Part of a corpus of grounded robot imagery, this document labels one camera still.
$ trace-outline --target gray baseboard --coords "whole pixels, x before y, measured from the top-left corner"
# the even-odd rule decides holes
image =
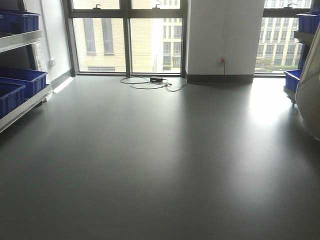
[[[60,84],[62,84],[65,80],[67,80],[69,77],[71,77],[71,69],[66,71],[61,76],[57,77],[56,79],[51,81],[51,86],[53,89],[58,87]]]
[[[188,74],[186,77],[188,83],[241,83],[251,84],[254,80],[253,74],[234,74],[234,75],[202,75],[202,74]]]

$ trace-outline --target electrical outlet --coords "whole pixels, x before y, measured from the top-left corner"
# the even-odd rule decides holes
[[[49,66],[50,67],[54,67],[56,65],[56,59],[55,58],[51,58],[50,60],[49,60]]]
[[[218,63],[219,64],[223,64],[223,63],[225,63],[226,62],[226,57],[225,56],[220,56],[219,58],[218,58]]]

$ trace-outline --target window latch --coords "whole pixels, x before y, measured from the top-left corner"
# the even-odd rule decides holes
[[[153,7],[152,9],[160,9],[160,7],[158,7],[158,5],[161,5],[161,4],[159,4],[159,3],[156,4],[155,7]]]
[[[296,3],[289,3],[288,6],[285,6],[284,9],[292,9],[292,5],[297,5]]]
[[[98,7],[98,6],[101,6],[101,4],[96,4],[95,7],[93,7],[92,9],[93,9],[93,10],[100,10],[101,8]]]

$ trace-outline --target gray floor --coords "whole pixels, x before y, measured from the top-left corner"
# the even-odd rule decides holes
[[[0,135],[0,239],[319,240],[320,144],[283,85],[78,76]]]

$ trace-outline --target plastic crate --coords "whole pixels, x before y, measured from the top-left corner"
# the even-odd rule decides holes
[[[297,14],[299,18],[299,31],[315,34],[320,23],[320,11],[311,11]]]
[[[24,103],[24,85],[0,82],[0,119]]]
[[[292,92],[297,91],[302,69],[285,71],[285,86]]]
[[[39,30],[39,13],[0,9],[0,31],[10,34],[23,34]]]
[[[0,82],[25,85],[26,99],[31,98],[46,87],[47,72],[30,69],[0,67]]]

